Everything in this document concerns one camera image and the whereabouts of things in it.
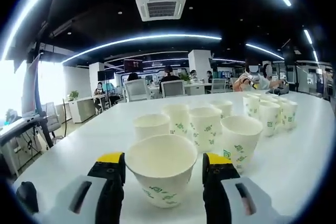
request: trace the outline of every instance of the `computer monitor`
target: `computer monitor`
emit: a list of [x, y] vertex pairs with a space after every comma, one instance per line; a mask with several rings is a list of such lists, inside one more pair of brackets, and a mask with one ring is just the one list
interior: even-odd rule
[[124, 60], [124, 72], [143, 72], [142, 60]]

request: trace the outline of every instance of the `potted plant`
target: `potted plant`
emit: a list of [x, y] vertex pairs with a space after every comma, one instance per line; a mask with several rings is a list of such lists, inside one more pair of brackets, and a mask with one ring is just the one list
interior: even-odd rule
[[70, 95], [69, 95], [69, 102], [75, 100], [78, 98], [78, 91], [77, 90], [73, 90], [71, 91]]
[[190, 77], [187, 74], [180, 73], [181, 80], [184, 80], [185, 84], [190, 84]]

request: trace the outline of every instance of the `column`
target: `column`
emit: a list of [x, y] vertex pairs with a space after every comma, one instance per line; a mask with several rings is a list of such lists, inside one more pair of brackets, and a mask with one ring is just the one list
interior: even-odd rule
[[104, 69], [105, 69], [104, 63], [96, 62], [94, 64], [89, 65], [91, 94], [93, 94], [97, 88], [98, 71], [104, 71]]
[[189, 59], [189, 71], [196, 70], [197, 77], [199, 79], [204, 79], [208, 82], [208, 77], [206, 75], [207, 71], [211, 71], [211, 66], [209, 59], [211, 59], [211, 52], [208, 50], [192, 50], [188, 54]]

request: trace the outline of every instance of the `screen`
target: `screen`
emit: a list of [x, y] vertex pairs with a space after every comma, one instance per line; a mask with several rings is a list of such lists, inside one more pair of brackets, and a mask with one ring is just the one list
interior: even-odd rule
[[115, 70], [98, 71], [98, 81], [113, 80]]
[[124, 60], [125, 73], [143, 72], [142, 60]]

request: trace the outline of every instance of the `ceiling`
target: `ceiling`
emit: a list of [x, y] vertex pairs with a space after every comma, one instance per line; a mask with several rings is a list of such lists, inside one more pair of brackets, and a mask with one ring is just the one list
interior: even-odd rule
[[[311, 11], [312, 5], [307, 0], [290, 1], [292, 6], [288, 7], [283, 0], [186, 0], [181, 19], [143, 22], [135, 0], [43, 0], [38, 5], [42, 14], [36, 17], [37, 21], [33, 22], [30, 18], [30, 24], [38, 29], [25, 29], [19, 38], [32, 40], [36, 37], [36, 30], [43, 28], [39, 34], [41, 42], [72, 50], [76, 52], [74, 54], [113, 41], [157, 34], [222, 38], [161, 38], [125, 42], [69, 60], [65, 63], [69, 66], [88, 66], [97, 61], [107, 62], [136, 55], [144, 55], [137, 57], [143, 60], [187, 58], [188, 52], [193, 49], [211, 50], [215, 58], [244, 61], [247, 56], [254, 56], [260, 61], [279, 60], [247, 48], [245, 44], [254, 44], [282, 55], [278, 49], [289, 39], [301, 53], [296, 55], [296, 59], [314, 60], [312, 47], [303, 32], [308, 29], [319, 60], [329, 61], [327, 36], [318, 15]], [[68, 57], [44, 55], [45, 60], [59, 62]], [[122, 60], [110, 63], [118, 66], [122, 65]]]

